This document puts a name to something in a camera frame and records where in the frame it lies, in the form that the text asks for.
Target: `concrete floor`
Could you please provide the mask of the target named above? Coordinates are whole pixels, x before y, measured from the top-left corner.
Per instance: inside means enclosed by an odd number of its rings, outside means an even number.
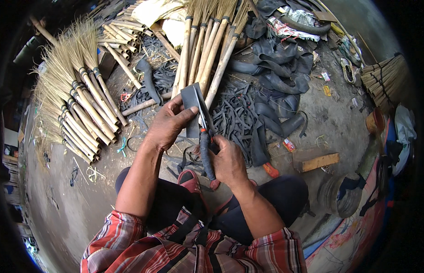
[[[289,136],[289,139],[297,148],[304,148],[313,146],[317,138],[323,136],[329,150],[340,153],[340,162],[331,166],[330,172],[353,172],[368,145],[368,132],[365,127],[368,110],[359,112],[362,99],[358,89],[343,80],[342,71],[324,42],[319,43],[316,52],[320,55],[321,63],[318,63],[318,67],[313,71],[321,72],[325,69],[331,81],[325,83],[324,80],[313,79],[309,83],[310,90],[301,96],[299,107],[309,117],[307,136],[299,139],[298,134],[301,128],[298,128]],[[119,77],[120,73],[122,72],[117,68],[112,77],[118,79],[117,83],[124,83],[125,81]],[[324,92],[319,90],[324,84],[330,87],[331,92],[338,93],[339,101],[335,101],[331,96],[325,96]],[[120,87],[112,86],[111,90],[120,90]],[[353,97],[357,99],[358,107],[352,106]],[[148,119],[145,122],[149,125],[151,120]],[[30,117],[27,128],[31,128],[32,125]],[[135,134],[140,134],[138,123],[132,123],[124,128],[119,139]],[[87,164],[71,151],[65,154],[66,150],[62,145],[52,146],[50,169],[45,169],[38,164],[33,156],[33,142],[29,138],[30,136],[26,135],[24,144],[27,155],[28,204],[26,207],[29,224],[39,244],[39,256],[50,272],[77,271],[84,249],[100,230],[105,216],[112,210],[111,205],[115,204],[116,177],[123,168],[131,165],[135,153],[127,148],[124,149],[126,157],[121,152],[117,153],[117,149],[122,145],[121,142],[105,147],[100,155],[102,160],[93,165],[104,177],[98,177],[95,182],[90,182],[86,175]],[[137,147],[140,142],[140,139],[135,139],[131,145]],[[287,152],[283,145],[277,147],[277,144],[272,143],[268,148],[272,165],[281,174],[297,174],[291,164],[292,154]],[[181,150],[186,146],[186,143],[180,142],[169,150],[169,154],[180,156]],[[78,172],[77,181],[71,187],[69,180],[76,165],[74,156],[86,178]],[[176,182],[176,179],[165,170],[165,166],[162,164],[160,177]],[[248,174],[249,178],[254,179],[258,185],[270,180],[262,167],[249,168]],[[315,217],[305,214],[290,227],[300,234],[303,242],[305,238],[313,235],[321,222],[326,221],[326,212],[317,203],[317,191],[324,175],[325,173],[320,169],[302,174],[309,187],[311,210],[316,214]],[[204,177],[200,178],[200,182],[204,185],[209,184]],[[214,193],[203,192],[211,209],[231,196],[230,190],[223,183]]]

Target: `bicycle tire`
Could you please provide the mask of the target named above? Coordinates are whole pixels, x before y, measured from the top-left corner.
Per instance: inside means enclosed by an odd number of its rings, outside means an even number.
[[[279,19],[282,23],[288,24],[288,26],[290,28],[293,28],[293,29],[299,30],[299,31],[303,31],[303,32],[306,32],[306,33],[309,33],[309,34],[313,34],[313,35],[323,35],[330,30],[330,22],[327,22],[327,23],[323,24],[321,27],[317,28],[317,27],[310,27],[310,26],[307,26],[307,25],[297,23],[297,22],[291,20],[290,18],[288,18],[286,16],[282,16],[280,11],[278,11],[278,10],[276,10],[273,13],[273,16],[276,17],[277,19]]]

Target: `black pants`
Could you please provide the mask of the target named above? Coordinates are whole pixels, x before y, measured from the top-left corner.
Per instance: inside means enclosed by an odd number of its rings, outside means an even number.
[[[130,167],[125,168],[116,179],[115,189],[118,193]],[[276,209],[287,227],[295,221],[308,200],[308,186],[302,178],[280,176],[258,186],[258,192]],[[147,232],[153,234],[172,225],[182,206],[185,206],[201,220],[207,218],[206,209],[199,194],[193,194],[186,188],[159,179],[150,214],[146,221]],[[210,229],[221,230],[223,234],[237,240],[243,245],[250,245],[253,236],[248,229],[238,200],[233,196],[228,211],[215,216],[209,224]]]

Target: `plaid shirt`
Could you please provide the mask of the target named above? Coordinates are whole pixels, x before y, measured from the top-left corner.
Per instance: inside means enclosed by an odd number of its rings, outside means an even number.
[[[144,237],[137,217],[116,210],[83,254],[80,271],[94,272],[306,272],[299,237],[283,229],[244,246],[221,231],[209,230],[205,247],[195,243],[204,224],[198,221],[182,245],[168,241],[191,215],[182,208],[176,224]]]

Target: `right hand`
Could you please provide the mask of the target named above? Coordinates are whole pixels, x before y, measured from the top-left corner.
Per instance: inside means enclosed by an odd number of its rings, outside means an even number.
[[[216,178],[230,189],[250,183],[241,148],[220,134],[215,135],[213,140],[220,147],[217,155],[210,153]]]

